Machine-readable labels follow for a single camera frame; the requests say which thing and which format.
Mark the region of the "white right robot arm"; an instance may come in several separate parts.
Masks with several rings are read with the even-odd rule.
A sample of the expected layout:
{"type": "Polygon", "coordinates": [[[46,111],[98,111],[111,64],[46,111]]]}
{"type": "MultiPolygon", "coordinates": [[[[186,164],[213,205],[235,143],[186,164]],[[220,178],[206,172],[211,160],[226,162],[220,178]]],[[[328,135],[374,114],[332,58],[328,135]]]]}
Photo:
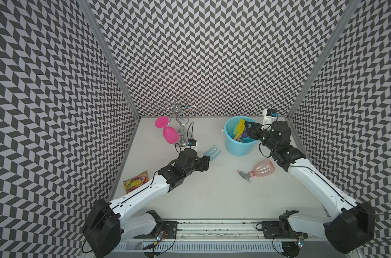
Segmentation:
{"type": "Polygon", "coordinates": [[[283,237],[306,233],[325,239],[337,251],[348,254],[374,239],[376,212],[371,204],[359,203],[326,179],[306,155],[290,143],[291,129],[285,121],[274,121],[268,129],[246,121],[247,135],[270,150],[270,156],[297,178],[322,204],[327,218],[307,216],[297,210],[279,217],[283,237]]]}

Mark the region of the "purple toy rake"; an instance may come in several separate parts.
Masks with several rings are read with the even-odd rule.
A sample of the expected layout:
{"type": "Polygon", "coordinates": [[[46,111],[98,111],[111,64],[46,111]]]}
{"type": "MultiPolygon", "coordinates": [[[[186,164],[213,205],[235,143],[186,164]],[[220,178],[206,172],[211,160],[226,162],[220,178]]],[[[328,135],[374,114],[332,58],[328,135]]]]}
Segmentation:
{"type": "Polygon", "coordinates": [[[250,141],[248,132],[246,130],[244,130],[244,132],[239,136],[238,141],[242,143],[247,143],[248,141],[250,141]]]}

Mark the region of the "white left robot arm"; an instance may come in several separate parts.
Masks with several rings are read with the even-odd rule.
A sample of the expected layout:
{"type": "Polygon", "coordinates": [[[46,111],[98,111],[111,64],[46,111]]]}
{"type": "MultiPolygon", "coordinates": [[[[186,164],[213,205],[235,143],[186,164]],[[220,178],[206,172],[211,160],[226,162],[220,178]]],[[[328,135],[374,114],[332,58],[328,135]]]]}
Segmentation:
{"type": "Polygon", "coordinates": [[[85,242],[95,257],[105,257],[121,240],[149,235],[161,222],[161,217],[154,211],[139,217],[135,214],[180,186],[193,172],[207,171],[210,159],[205,155],[199,157],[196,150],[186,148],[177,159],[159,169],[151,180],[132,192],[109,202],[105,199],[95,201],[82,228],[85,242]]]}

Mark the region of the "yellow toy shovel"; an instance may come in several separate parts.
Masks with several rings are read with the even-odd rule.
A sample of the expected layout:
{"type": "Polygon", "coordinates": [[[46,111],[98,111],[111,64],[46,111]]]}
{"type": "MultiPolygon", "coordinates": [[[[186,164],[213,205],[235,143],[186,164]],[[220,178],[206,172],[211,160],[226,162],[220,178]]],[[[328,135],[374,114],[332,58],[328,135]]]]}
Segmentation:
{"type": "Polygon", "coordinates": [[[245,122],[246,121],[244,119],[240,119],[237,126],[234,128],[233,130],[234,140],[239,141],[239,139],[241,138],[242,134],[245,131],[245,122]]]}

